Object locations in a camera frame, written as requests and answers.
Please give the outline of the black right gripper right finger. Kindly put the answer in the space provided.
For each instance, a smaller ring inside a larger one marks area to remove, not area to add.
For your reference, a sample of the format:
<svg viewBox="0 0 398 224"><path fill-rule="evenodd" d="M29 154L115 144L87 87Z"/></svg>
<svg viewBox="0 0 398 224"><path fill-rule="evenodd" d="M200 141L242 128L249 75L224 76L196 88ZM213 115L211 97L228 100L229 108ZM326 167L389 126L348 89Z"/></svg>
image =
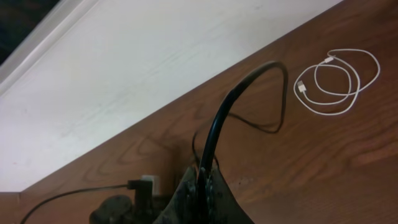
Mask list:
<svg viewBox="0 0 398 224"><path fill-rule="evenodd" d="M219 169L211 171L208 182L209 223L254 224L236 201Z"/></svg>

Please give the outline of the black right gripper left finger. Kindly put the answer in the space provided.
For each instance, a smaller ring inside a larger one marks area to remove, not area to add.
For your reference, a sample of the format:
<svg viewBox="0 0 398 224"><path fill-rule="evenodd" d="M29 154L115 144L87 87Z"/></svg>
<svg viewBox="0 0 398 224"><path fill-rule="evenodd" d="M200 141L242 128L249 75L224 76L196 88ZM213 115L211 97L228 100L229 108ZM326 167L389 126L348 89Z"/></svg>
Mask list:
<svg viewBox="0 0 398 224"><path fill-rule="evenodd" d="M197 211L197 172L189 167L166 208L153 224L189 224L194 223Z"/></svg>

